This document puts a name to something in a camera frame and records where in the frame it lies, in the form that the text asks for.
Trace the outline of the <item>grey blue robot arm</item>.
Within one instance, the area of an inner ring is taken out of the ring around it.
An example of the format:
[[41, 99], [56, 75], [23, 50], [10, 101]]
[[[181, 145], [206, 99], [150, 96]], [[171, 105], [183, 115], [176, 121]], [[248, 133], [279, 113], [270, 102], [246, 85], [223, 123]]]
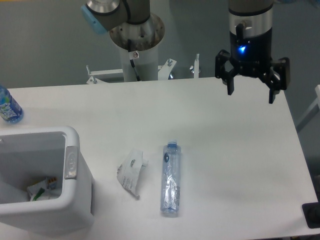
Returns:
[[[84, 19], [98, 33], [109, 33], [122, 50], [122, 70], [127, 82], [158, 79], [158, 59], [146, 55], [163, 40], [163, 21], [151, 12], [148, 0], [88, 0], [81, 6]], [[271, 56], [273, 2], [230, 0], [228, 2], [230, 51], [215, 58], [215, 77], [234, 92], [237, 75], [258, 78], [269, 89], [269, 103], [290, 83], [290, 60]]]

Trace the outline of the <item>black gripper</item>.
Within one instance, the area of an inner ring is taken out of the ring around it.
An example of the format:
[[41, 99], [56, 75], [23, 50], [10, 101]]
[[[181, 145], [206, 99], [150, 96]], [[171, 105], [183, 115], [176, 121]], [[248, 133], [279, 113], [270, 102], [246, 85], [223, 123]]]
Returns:
[[[230, 33], [231, 54], [222, 49], [215, 57], [215, 77], [227, 86], [227, 94], [234, 92], [234, 77], [238, 74], [258, 78], [269, 88], [268, 103], [272, 104], [280, 91], [290, 84], [290, 59], [272, 60], [272, 30], [257, 36], [245, 36], [245, 25], [239, 23], [235, 34]], [[226, 71], [225, 64], [232, 65]]]

